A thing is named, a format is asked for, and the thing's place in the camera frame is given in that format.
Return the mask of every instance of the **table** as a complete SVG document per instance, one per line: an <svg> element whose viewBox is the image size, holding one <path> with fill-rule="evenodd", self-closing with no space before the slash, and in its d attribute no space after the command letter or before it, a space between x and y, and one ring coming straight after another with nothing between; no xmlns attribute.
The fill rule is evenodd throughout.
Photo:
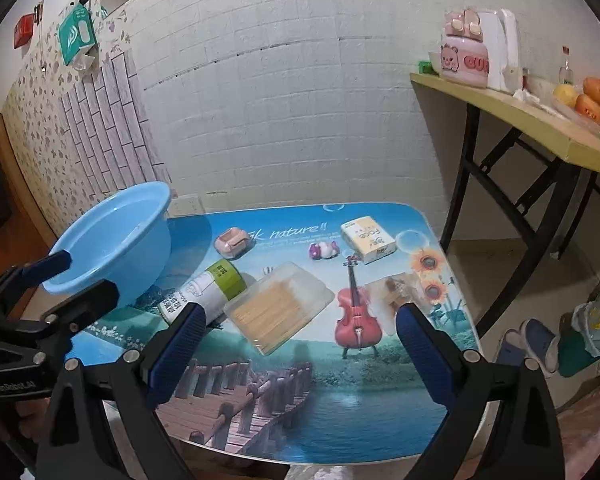
<svg viewBox="0 0 600 480"><path fill-rule="evenodd" d="M340 237L340 225L366 215L398 245L395 253L355 267L358 285L371 296L370 313L382 328L377 355L365 348L349 350L343 359L334 342L342 317L337 300L266 357L225 320L220 330L205 335L175 396L157 414L167 433L184 442L286 463L362 463L419 454L446 410L430 400L395 335L395 312L382 298L385 278L416 279L431 297L437 292L431 304L419 305L433 325L461 349L479 349L479 344L435 235L424 216L407 205L297 206L170 219L171 256L155 285L134 306L117 308L75 336L72 356L96 364L113 361L129 348L142 349L165 327L157 303L219 259L212 241L231 226L255 240L234 260L243 275L260 279L269 268L292 261L337 296L349 285L343 263L352 254ZM319 240L335 240L342 253L311 260L309 244ZM431 271L420 264L424 256L436 261ZM262 396L251 402L250 392Z"/></svg>
<svg viewBox="0 0 600 480"><path fill-rule="evenodd" d="M467 103L458 176L440 238L443 250L448 250L460 215L469 176L473 176L496 201L527 246L525 254L509 281L477 323L477 333L481 337L496 323L520 293L549 248L568 208L581 168L600 173L600 139L571 121L552 116L544 110L534 108L512 96L491 89L472 88L436 76L416 73L411 74L411 81ZM476 163L474 151L482 110L509 123L512 128L482 162ZM522 139L522 134L544 146L555 157L549 160ZM493 165L515 144L540 160L546 169L513 203L489 177L489 173ZM534 230L525 215L553 184L555 184L554 190L544 216L542 216L538 228Z"/></svg>

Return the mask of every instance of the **slipper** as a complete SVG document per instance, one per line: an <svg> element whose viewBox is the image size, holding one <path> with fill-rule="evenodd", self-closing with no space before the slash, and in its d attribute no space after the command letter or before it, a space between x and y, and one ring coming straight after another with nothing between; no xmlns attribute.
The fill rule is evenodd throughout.
<svg viewBox="0 0 600 480"><path fill-rule="evenodd" d="M501 365L520 366L525 360L526 351L520 332L509 328L500 339L496 363Z"/></svg>
<svg viewBox="0 0 600 480"><path fill-rule="evenodd" d="M558 342L560 336L555 335L537 319L527 319L520 326L520 335L526 352L542 368L545 377L551 377L558 369Z"/></svg>

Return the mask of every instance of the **pink small box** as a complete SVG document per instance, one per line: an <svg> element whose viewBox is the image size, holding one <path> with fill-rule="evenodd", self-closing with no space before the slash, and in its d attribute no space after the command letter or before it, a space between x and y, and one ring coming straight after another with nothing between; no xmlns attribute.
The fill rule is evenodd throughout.
<svg viewBox="0 0 600 480"><path fill-rule="evenodd" d="M214 247L225 258L236 258L247 250L251 237L244 229L230 227L214 242Z"/></svg>

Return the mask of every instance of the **clear plastic container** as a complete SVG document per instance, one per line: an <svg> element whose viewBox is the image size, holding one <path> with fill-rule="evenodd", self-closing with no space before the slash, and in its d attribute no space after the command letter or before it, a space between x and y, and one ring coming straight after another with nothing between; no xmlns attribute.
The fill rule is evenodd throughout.
<svg viewBox="0 0 600 480"><path fill-rule="evenodd" d="M269 355L334 297L314 275L285 262L233 298L224 312L262 355Z"/></svg>

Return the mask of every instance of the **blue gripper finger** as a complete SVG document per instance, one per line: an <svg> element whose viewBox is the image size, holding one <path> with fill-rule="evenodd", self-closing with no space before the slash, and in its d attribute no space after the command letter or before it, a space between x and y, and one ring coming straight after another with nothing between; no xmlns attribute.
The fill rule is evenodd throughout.
<svg viewBox="0 0 600 480"><path fill-rule="evenodd" d="M171 339L149 370L147 377L147 406L154 410L159 404L171 399L184 370L191 361L193 352L205 334L206 315L197 303L189 303L174 320L168 330L175 329Z"/></svg>
<svg viewBox="0 0 600 480"><path fill-rule="evenodd" d="M432 327L413 303L405 304L398 309L395 328L431 400L451 410L456 403L455 380L449 362L437 345L441 342L438 336L440 331Z"/></svg>
<svg viewBox="0 0 600 480"><path fill-rule="evenodd" d="M71 266L71 255L61 250L22 268L22 278L27 287L38 286L46 280L65 272Z"/></svg>

